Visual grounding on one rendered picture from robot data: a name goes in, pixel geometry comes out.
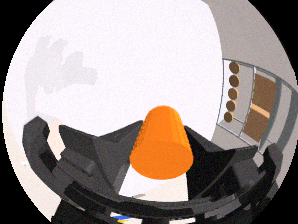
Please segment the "orange tapered knob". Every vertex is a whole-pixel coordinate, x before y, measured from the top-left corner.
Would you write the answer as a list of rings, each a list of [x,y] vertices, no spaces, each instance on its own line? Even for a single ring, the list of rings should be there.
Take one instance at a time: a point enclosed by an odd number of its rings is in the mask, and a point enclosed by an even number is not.
[[[176,179],[192,167],[190,149],[180,113],[158,105],[146,115],[129,156],[130,164],[141,176],[153,180]]]

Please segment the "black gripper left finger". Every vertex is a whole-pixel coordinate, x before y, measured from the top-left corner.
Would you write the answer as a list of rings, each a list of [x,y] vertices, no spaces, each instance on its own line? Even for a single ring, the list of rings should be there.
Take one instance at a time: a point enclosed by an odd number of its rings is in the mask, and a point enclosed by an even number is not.
[[[133,151],[144,120],[118,128],[102,136],[89,135],[78,129],[59,124],[59,132],[64,147],[88,157],[100,169],[110,192],[120,193],[126,173],[130,167],[130,153]]]

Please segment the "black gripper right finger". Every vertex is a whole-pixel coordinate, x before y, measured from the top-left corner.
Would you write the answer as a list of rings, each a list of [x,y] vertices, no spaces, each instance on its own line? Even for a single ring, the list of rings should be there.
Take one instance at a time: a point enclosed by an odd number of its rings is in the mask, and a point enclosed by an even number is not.
[[[217,183],[217,180],[227,171],[231,164],[241,163],[241,161],[254,159],[258,152],[258,145],[249,145],[245,148],[225,149],[218,147],[194,132],[189,125],[182,125],[185,128],[186,137],[188,137],[190,151],[193,152],[193,164],[189,171],[186,171],[186,188],[188,188],[188,200],[197,200],[202,198],[201,194],[208,190],[210,186]]]

